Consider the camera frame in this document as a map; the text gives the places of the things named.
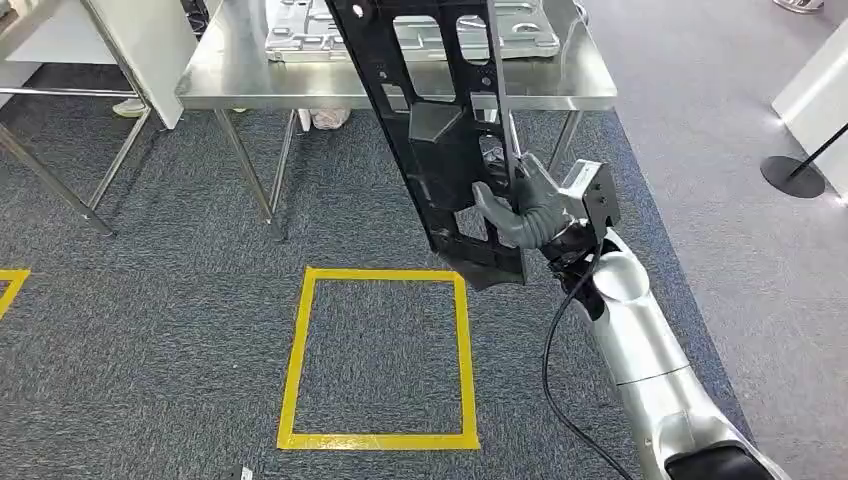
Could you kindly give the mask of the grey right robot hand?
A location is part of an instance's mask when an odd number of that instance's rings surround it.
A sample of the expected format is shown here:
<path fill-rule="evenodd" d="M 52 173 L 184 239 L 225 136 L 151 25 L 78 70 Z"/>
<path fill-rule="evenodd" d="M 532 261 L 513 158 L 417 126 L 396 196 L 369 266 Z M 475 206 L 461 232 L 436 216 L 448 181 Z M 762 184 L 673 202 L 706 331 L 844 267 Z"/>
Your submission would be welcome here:
<path fill-rule="evenodd" d="M 516 177 L 514 193 L 519 212 L 502 205 L 484 182 L 474 182 L 472 192 L 477 210 L 504 237 L 522 249 L 538 249 L 550 243 L 572 221 L 569 203 L 539 159 L 530 152 L 518 162 L 521 177 Z"/>

